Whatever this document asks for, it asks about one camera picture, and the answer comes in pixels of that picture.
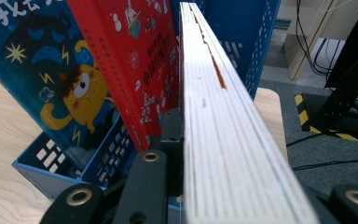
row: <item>star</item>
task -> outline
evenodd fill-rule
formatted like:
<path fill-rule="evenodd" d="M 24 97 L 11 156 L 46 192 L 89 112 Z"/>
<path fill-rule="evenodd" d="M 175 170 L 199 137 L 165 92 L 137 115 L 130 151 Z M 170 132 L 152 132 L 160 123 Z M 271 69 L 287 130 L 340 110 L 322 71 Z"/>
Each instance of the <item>star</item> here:
<path fill-rule="evenodd" d="M 7 47 L 7 50 L 10 51 L 10 54 L 7 55 L 7 58 L 11 58 L 11 62 L 13 63 L 15 60 L 18 60 L 20 63 L 22 63 L 21 58 L 26 58 L 25 55 L 22 53 L 25 51 L 25 49 L 20 49 L 20 45 L 18 45 L 16 48 L 13 44 L 11 44 L 11 48 Z"/>

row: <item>red book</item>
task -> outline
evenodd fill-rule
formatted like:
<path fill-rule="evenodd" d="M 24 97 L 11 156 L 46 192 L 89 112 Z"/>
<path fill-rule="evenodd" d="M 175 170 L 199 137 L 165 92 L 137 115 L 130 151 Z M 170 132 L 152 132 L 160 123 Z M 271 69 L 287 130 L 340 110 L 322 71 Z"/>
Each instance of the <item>red book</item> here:
<path fill-rule="evenodd" d="M 169 0 L 67 0 L 138 151 L 178 106 Z"/>

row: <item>blue book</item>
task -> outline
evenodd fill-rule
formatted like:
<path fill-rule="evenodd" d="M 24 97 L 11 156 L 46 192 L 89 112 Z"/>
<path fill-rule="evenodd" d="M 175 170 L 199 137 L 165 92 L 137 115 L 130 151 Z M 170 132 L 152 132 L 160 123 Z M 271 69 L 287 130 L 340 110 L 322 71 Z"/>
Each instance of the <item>blue book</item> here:
<path fill-rule="evenodd" d="M 79 169 L 118 116 L 64 0 L 0 0 L 0 82 Z"/>

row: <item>yellow cartoon character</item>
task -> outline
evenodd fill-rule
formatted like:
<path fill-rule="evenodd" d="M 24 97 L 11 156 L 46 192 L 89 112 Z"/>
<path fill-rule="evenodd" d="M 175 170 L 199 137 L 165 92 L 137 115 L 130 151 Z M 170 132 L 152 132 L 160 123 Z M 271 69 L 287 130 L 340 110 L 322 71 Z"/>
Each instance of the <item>yellow cartoon character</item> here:
<path fill-rule="evenodd" d="M 56 119 L 52 115 L 54 104 L 47 103 L 40 112 L 41 119 L 51 130 L 60 130 L 74 119 L 93 133 L 93 121 L 108 95 L 103 76 L 96 68 L 81 64 L 68 74 L 60 73 L 59 77 L 62 84 L 57 88 L 57 93 L 69 114 L 65 118 Z"/>

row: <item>white book page stack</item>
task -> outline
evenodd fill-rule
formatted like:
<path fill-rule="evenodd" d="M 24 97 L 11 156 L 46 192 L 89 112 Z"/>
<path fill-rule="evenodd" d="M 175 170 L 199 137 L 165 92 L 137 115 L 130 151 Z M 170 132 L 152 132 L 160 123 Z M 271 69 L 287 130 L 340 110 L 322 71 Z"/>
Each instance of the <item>white book page stack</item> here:
<path fill-rule="evenodd" d="M 187 223 L 318 223 L 196 4 L 181 3 Z"/>

